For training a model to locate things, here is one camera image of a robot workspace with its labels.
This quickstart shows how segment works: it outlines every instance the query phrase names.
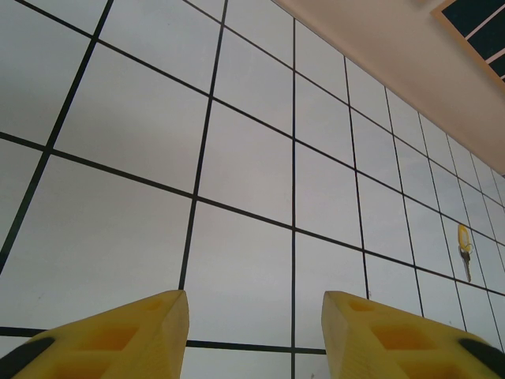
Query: ceiling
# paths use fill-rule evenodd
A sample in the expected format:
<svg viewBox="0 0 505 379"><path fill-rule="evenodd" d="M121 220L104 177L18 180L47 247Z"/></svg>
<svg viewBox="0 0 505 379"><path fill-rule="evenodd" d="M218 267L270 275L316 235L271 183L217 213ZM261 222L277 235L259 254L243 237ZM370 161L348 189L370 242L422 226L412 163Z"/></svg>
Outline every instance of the ceiling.
<svg viewBox="0 0 505 379"><path fill-rule="evenodd" d="M430 14L443 0L275 1L505 173L505 92Z"/></svg>

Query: grid pattern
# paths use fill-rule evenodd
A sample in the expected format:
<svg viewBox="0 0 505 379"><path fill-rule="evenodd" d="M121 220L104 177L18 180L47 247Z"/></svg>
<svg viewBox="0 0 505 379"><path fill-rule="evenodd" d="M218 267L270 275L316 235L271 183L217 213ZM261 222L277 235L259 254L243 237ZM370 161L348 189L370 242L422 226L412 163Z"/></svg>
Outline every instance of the grid pattern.
<svg viewBox="0 0 505 379"><path fill-rule="evenodd" d="M502 348L485 163L268 0L61 3L0 5L0 352L176 287L183 377L328 377L326 290Z"/></svg>

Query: black rubber tip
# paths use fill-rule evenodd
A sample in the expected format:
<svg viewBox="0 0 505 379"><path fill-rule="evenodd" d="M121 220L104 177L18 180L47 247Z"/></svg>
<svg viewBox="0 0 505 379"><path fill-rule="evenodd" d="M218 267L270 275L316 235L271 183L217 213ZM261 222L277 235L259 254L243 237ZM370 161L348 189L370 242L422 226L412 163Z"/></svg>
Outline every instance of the black rubber tip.
<svg viewBox="0 0 505 379"><path fill-rule="evenodd" d="M0 358L0 379L14 377L31 361L41 355L53 342L54 338L52 337L27 342L12 350L5 357Z"/></svg>
<svg viewBox="0 0 505 379"><path fill-rule="evenodd" d="M486 365L493 373L501 379L505 379L505 354L500 350L485 343L463 338L459 344L471 355Z"/></svg>

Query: beige ceiling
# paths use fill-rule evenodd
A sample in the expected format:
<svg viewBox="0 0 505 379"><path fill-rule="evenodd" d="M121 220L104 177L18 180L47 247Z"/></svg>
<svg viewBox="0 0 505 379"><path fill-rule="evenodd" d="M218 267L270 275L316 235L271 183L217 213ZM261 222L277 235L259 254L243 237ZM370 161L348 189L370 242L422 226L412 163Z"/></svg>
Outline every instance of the beige ceiling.
<svg viewBox="0 0 505 379"><path fill-rule="evenodd" d="M505 173L505 93L430 15L443 0L275 1Z"/></svg>

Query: yellow plastic part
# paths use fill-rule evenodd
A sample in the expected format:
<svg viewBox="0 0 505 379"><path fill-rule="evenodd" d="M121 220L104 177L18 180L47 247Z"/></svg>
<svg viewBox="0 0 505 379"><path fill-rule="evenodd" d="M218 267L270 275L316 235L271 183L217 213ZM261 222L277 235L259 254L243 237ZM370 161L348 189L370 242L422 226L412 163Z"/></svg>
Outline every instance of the yellow plastic part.
<svg viewBox="0 0 505 379"><path fill-rule="evenodd" d="M326 292L323 334L333 379L498 379L458 344L481 338L345 292Z"/></svg>
<svg viewBox="0 0 505 379"><path fill-rule="evenodd" d="M189 328L184 291L168 291L40 333L55 341L15 379L176 379Z"/></svg>
<svg viewBox="0 0 505 379"><path fill-rule="evenodd" d="M458 243L459 249L466 251L467 253L469 253L472 249L468 229L466 229L466 227L461 224L458 225Z"/></svg>

